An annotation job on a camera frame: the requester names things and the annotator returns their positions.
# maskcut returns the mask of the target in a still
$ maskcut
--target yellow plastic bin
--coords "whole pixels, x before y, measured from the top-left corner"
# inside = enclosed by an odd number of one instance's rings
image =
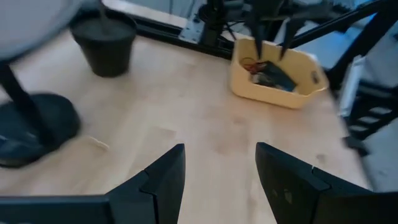
[[[281,47],[264,42],[261,61],[271,61],[280,67],[297,84],[293,92],[257,85],[251,81],[251,74],[241,66],[241,61],[245,58],[257,58],[254,41],[249,39],[235,42],[230,77],[232,92],[245,98],[299,109],[319,91],[328,88],[329,83],[323,69],[311,55],[289,49],[279,61],[280,50]]]

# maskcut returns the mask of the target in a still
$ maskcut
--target wooden table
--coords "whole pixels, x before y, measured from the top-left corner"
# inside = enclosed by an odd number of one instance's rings
[[[118,0],[106,4],[185,22]],[[368,186],[358,156],[341,143],[345,130],[327,92],[300,111],[240,98],[228,87],[229,61],[142,37],[129,73],[100,78],[69,31],[13,68],[29,92],[70,99],[83,120],[81,136],[110,148],[76,138],[29,167],[1,169],[1,195],[102,194],[179,142],[187,156],[180,223],[275,223],[254,162],[259,141]]]

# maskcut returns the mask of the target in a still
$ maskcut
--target black round base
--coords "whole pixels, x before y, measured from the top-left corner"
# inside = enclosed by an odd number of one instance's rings
[[[0,105],[0,166],[22,167],[58,149],[77,135],[80,119],[72,103],[58,95],[43,93],[30,96],[55,138],[43,146],[37,131],[28,126],[15,110],[13,102]]]

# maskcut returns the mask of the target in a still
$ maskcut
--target black bucket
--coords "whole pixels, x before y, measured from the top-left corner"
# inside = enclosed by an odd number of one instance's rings
[[[70,30],[92,71],[101,77],[117,77],[129,69],[137,25],[134,19],[121,12],[107,9],[106,15],[106,28],[109,28],[106,35],[97,35],[102,28],[96,27],[101,24],[98,10],[79,13],[72,20]]]

